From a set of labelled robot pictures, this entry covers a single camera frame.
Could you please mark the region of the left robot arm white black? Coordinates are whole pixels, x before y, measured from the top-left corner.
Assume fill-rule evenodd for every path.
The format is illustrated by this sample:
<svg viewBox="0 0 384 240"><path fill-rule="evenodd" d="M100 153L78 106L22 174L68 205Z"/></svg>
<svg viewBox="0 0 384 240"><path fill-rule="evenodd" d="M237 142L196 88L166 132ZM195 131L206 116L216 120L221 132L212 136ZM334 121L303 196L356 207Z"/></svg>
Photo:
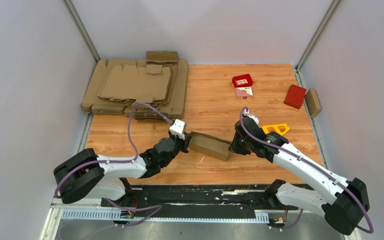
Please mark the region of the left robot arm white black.
<svg viewBox="0 0 384 240"><path fill-rule="evenodd" d="M191 133L180 138L172 133L137 158L108 157L96 154L93 148L78 152L53 170L57 183L54 197L64 204L83 198L109 198L120 206L129 206L133 193L127 189L126 178L145 179L157 175L180 153L188 153Z"/></svg>

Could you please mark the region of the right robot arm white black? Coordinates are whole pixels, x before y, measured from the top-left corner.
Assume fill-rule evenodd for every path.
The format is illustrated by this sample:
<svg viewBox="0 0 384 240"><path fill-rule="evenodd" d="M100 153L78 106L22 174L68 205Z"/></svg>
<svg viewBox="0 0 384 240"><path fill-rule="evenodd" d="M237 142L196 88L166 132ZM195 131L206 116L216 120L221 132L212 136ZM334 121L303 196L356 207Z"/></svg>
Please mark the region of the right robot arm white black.
<svg viewBox="0 0 384 240"><path fill-rule="evenodd" d="M285 137L276 133L264 133L258 118L242 113L235 124L235 135L229 150L239 155L255 154L268 160L303 180L311 189L305 189L275 180L265 195L266 204L272 209L281 205L295 206L323 217L337 232L351 235L354 229L364 230L359 224L365 219L366 233L374 227L368 215L370 203L366 184L335 174L311 160Z"/></svg>

